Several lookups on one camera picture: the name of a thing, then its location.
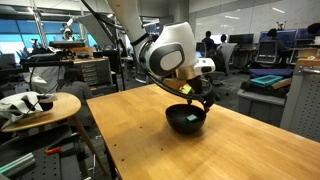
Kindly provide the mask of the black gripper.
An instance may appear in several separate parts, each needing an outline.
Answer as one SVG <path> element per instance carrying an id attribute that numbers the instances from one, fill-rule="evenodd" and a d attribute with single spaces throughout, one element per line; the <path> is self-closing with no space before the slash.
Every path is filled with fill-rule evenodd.
<path id="1" fill-rule="evenodd" d="M 214 97 L 212 95 L 212 85 L 206 79 L 197 76 L 189 81 L 189 85 L 193 89 L 191 97 L 196 100 L 204 100 L 202 105 L 204 111 L 208 112 L 210 107 L 214 104 Z M 187 99 L 187 104 L 191 105 L 192 100 Z"/>

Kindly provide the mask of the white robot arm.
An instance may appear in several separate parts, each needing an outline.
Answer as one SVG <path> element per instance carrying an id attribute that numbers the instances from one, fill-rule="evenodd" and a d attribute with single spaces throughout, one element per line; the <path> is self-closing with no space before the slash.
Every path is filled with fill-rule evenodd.
<path id="1" fill-rule="evenodd" d="M 136 61 L 146 75 L 163 90 L 199 101 L 205 112 L 214 104 L 211 83 L 205 74 L 215 71 L 210 58 L 199 57 L 188 22 L 165 25 L 153 41 L 139 17 L 137 0 L 108 0 L 116 18 L 129 37 Z"/>

